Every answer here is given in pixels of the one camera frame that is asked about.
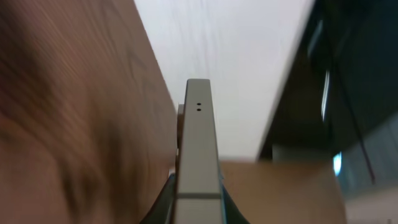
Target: brown floor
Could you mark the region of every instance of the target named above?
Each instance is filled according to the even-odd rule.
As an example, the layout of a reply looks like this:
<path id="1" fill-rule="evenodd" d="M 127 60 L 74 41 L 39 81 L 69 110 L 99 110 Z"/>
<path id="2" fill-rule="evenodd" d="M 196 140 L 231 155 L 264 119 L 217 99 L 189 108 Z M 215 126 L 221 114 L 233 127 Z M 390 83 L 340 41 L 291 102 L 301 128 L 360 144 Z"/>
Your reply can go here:
<path id="1" fill-rule="evenodd" d="M 137 223 L 176 113 L 132 0 L 0 1 L 0 222 Z"/>

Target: wooden door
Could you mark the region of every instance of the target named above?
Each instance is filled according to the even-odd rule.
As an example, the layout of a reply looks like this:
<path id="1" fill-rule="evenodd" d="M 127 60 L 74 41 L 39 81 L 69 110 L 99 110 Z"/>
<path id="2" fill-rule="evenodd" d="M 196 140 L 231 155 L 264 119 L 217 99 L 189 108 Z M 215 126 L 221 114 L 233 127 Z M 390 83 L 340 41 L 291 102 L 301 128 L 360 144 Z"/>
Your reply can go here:
<path id="1" fill-rule="evenodd" d="M 0 222 L 137 223 L 176 112 L 133 0 L 0 1 Z"/>

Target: blue light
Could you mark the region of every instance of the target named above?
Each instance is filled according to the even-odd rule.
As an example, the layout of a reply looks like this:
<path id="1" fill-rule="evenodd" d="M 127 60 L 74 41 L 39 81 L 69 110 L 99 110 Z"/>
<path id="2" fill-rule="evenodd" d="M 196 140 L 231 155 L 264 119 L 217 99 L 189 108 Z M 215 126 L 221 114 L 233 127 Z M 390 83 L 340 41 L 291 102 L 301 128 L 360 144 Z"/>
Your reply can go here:
<path id="1" fill-rule="evenodd" d="M 337 154 L 333 158 L 333 168 L 335 170 L 335 175 L 338 176 L 341 170 L 341 160 L 343 159 L 343 155 L 341 153 Z"/>

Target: white ceiling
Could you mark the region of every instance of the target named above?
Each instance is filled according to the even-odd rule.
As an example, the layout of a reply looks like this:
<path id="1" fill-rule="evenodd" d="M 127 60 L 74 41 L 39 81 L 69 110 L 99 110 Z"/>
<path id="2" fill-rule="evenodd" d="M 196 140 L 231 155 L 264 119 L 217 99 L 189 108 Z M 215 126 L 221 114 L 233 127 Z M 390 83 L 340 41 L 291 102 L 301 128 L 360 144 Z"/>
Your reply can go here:
<path id="1" fill-rule="evenodd" d="M 135 0 L 175 107 L 211 80 L 220 159 L 253 161 L 313 0 Z"/>

